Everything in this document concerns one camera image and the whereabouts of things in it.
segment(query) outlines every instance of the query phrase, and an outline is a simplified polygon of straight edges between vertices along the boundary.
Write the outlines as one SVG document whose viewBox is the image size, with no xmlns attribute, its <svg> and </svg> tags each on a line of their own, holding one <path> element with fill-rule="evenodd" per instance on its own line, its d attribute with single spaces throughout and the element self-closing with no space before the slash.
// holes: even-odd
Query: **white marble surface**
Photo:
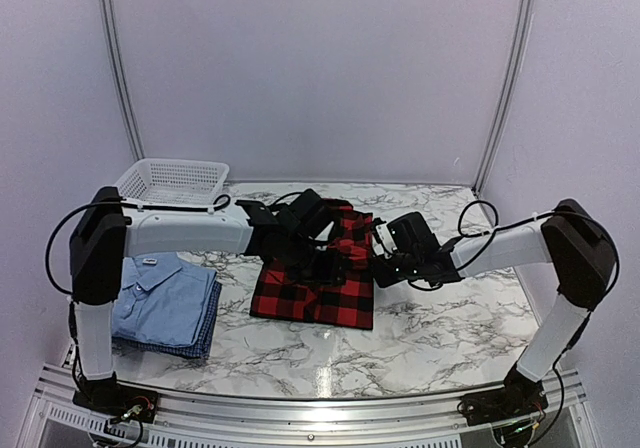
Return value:
<svg viewBox="0 0 640 448">
<path fill-rule="evenodd" d="M 233 198 L 265 203 L 312 187 L 386 221 L 421 211 L 441 241 L 473 195 L 450 186 L 236 184 Z M 485 224 L 479 211 L 470 223 Z M 450 389 L 501 380 L 537 325 L 510 270 L 423 293 L 406 283 L 376 288 L 373 331 L 249 316 L 258 259 L 187 253 L 219 271 L 222 294 L 206 362 L 116 349 L 123 380 L 187 391 L 259 397 L 367 397 Z"/>
</svg>

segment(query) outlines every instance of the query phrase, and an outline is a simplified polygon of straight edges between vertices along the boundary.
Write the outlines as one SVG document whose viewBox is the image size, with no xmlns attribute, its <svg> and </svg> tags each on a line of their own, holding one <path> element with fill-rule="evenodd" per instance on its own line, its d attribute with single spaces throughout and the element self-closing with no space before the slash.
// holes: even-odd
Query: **folded shirt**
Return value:
<svg viewBox="0 0 640 448">
<path fill-rule="evenodd" d="M 112 335 L 171 348 L 194 346 L 215 276 L 215 271 L 187 263 L 175 253 L 126 258 Z"/>
<path fill-rule="evenodd" d="M 138 341 L 126 340 L 117 337 L 114 339 L 143 351 L 167 353 L 169 355 L 181 356 L 183 358 L 207 358 L 211 351 L 213 327 L 216 322 L 218 299 L 220 298 L 221 288 L 222 286 L 217 281 L 213 284 L 213 289 L 211 290 L 211 294 L 209 295 L 209 302 L 207 303 L 207 309 L 205 311 L 202 327 L 200 329 L 200 332 L 198 333 L 196 342 L 192 346 L 172 347 L 164 345 L 154 345 L 150 343 L 140 343 Z"/>
</svg>

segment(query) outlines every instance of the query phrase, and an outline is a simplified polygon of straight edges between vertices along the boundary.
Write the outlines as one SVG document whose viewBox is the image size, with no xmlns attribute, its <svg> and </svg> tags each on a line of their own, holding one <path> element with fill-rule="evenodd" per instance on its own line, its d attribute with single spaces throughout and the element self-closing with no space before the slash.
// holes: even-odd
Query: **white plastic basket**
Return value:
<svg viewBox="0 0 640 448">
<path fill-rule="evenodd" d="M 120 196 L 156 205 L 212 205 L 229 173 L 224 163 L 144 158 L 116 182 Z"/>
</svg>

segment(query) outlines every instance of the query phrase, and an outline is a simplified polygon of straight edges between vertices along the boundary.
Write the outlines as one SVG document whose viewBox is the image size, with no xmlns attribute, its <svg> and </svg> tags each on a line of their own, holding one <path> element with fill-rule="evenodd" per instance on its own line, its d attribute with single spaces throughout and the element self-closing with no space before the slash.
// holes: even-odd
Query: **red plaid shirt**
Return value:
<svg viewBox="0 0 640 448">
<path fill-rule="evenodd" d="M 335 250 L 350 261 L 345 282 L 339 286 L 297 284 L 287 278 L 279 261 L 265 263 L 251 300 L 251 316 L 373 329 L 373 275 L 369 270 L 373 216 L 354 211 L 346 202 L 329 207 L 336 219 L 327 251 Z"/>
</svg>

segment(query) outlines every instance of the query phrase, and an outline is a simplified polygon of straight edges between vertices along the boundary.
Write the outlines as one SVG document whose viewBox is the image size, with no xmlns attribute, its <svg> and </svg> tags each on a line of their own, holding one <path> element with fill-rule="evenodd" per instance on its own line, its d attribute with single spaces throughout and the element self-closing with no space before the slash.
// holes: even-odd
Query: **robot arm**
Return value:
<svg viewBox="0 0 640 448">
<path fill-rule="evenodd" d="M 551 312 L 504 380 L 504 388 L 463 397 L 469 425 L 535 412 L 548 403 L 542 378 L 579 339 L 591 312 L 608 293 L 615 248 L 604 229 L 574 200 L 544 219 L 457 237 L 440 246 L 418 213 L 376 227 L 374 274 L 381 286 L 426 280 L 434 289 L 496 269 L 552 263 L 559 287 Z"/>
<path fill-rule="evenodd" d="M 94 202 L 108 204 L 89 209 L 70 241 L 70 325 L 72 333 L 77 332 L 83 372 L 75 401 L 97 411 L 119 415 L 128 408 L 122 398 L 136 394 L 118 392 L 111 356 L 111 311 L 120 290 L 123 257 L 225 251 L 278 259 L 301 281 L 333 284 L 340 277 L 340 260 L 329 259 L 335 255 L 317 241 L 332 223 L 331 213 L 312 190 L 277 213 L 243 200 L 220 210 L 136 206 L 122 201 L 111 187 L 100 190 Z M 556 303 L 508 373 L 505 387 L 462 399 L 461 413 L 470 425 L 521 416 L 537 410 L 536 404 L 547 406 L 540 380 L 577 341 L 590 312 L 606 295 L 615 265 L 608 238 L 588 220 L 580 205 L 566 200 L 544 219 L 453 238 L 442 246 L 419 213 L 389 223 L 377 220 L 372 270 L 383 288 L 404 280 L 425 280 L 437 288 L 529 263 L 551 262 L 556 269 Z"/>
</svg>

